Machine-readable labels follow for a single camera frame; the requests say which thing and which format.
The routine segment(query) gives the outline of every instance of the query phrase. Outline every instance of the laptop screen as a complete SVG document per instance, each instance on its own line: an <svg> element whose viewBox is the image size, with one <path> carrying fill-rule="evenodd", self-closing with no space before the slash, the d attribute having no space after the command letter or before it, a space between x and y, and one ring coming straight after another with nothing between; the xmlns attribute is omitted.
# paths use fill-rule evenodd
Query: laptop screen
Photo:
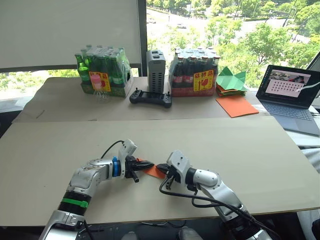
<svg viewBox="0 0 320 240"><path fill-rule="evenodd" d="M292 67L269 65L256 97L261 101L309 108L320 84L320 72Z"/></svg>

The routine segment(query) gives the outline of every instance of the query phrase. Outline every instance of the green origami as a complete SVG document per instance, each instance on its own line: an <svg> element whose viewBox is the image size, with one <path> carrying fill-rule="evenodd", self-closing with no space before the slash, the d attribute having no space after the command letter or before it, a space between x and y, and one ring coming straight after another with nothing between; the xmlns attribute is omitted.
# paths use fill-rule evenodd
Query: green origami
<svg viewBox="0 0 320 240"><path fill-rule="evenodd" d="M239 91L247 91L244 87L246 80L246 72L240 72L236 75L229 70L226 66L219 74L216 83L220 85L224 90L235 89Z"/></svg>

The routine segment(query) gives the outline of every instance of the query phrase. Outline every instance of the laptop keyboard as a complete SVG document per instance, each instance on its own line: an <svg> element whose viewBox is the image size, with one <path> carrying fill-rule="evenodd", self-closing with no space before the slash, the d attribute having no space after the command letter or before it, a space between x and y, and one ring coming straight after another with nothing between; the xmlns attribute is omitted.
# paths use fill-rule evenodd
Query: laptop keyboard
<svg viewBox="0 0 320 240"><path fill-rule="evenodd" d="M293 107L287 107L283 105L276 105L270 103L263 103L264 108L270 114L277 114L286 117L296 118L296 119L303 119L303 120L312 120L312 115L310 114L308 109L299 109Z"/></svg>

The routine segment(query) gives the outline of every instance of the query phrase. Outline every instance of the yellow label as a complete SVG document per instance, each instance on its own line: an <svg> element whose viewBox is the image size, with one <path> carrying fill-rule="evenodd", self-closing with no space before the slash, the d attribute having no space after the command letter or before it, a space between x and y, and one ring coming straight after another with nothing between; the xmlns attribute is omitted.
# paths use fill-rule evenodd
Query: yellow label
<svg viewBox="0 0 320 240"><path fill-rule="evenodd" d="M99 75L100 80L101 80L101 85L102 85L102 90L105 92L111 92L111 87L110 87L110 82L109 82L109 77L107 73L104 72L97 72L97 71L89 71L90 76L92 75Z"/></svg>
<svg viewBox="0 0 320 240"><path fill-rule="evenodd" d="M212 88L214 71L197 72L193 75L193 91L198 92Z"/></svg>

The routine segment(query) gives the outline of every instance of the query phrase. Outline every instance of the blue ring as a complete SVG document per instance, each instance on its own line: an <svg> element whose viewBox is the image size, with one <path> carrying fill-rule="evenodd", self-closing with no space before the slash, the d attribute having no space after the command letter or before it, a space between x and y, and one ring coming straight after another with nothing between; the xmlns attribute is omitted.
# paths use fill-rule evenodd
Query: blue ring
<svg viewBox="0 0 320 240"><path fill-rule="evenodd" d="M112 159L113 162L113 173L112 173L112 177L118 177L118 171L119 171L119 165L118 165L118 161L117 161L117 157L114 156Z"/></svg>

